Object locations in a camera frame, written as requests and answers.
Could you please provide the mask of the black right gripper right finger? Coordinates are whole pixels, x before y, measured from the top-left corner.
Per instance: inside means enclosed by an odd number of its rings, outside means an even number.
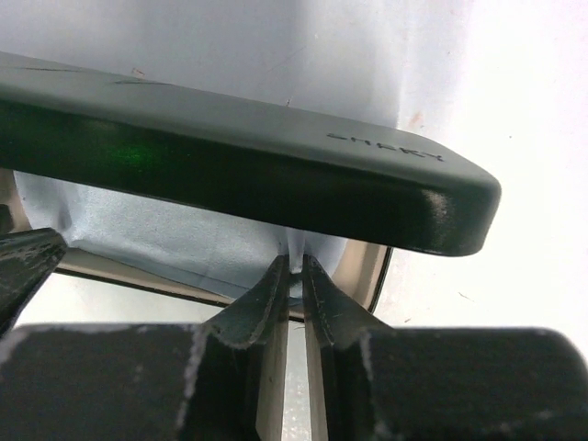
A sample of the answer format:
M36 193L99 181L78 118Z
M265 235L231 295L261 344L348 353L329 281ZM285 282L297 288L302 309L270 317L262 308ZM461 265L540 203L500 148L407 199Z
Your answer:
M584 440L587 367L541 328L394 328L302 270L315 440Z

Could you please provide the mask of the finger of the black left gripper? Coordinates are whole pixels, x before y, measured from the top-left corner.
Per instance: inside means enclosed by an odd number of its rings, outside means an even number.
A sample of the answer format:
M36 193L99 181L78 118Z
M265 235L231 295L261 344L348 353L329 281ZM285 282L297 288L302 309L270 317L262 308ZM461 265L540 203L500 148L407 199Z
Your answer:
M61 262L68 247L51 228L1 236L1 335Z

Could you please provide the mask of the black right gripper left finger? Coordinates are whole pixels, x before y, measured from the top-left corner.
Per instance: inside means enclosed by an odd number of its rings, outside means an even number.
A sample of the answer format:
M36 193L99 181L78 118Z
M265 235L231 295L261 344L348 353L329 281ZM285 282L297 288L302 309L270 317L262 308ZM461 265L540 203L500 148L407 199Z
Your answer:
M288 258L203 323L52 323L1 343L4 440L278 440Z

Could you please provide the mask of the light blue cleaning cloth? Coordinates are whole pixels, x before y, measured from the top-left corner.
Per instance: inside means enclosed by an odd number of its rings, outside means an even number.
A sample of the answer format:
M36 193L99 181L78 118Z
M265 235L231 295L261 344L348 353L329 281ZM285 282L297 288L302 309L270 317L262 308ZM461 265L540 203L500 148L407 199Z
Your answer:
M30 225L68 245L159 277L236 299L280 254L301 270L312 254L333 273L347 240L70 183L14 174Z

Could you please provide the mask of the dark green glasses case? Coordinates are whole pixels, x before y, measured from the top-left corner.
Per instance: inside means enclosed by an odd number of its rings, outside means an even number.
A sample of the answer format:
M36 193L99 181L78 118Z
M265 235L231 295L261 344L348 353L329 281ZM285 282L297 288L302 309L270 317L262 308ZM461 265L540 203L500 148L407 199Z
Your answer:
M368 310L393 249L475 254L501 196L487 171L419 135L3 53L1 224L37 230L16 172L345 238L333 273L304 255ZM60 269L200 302L235 300L69 245Z

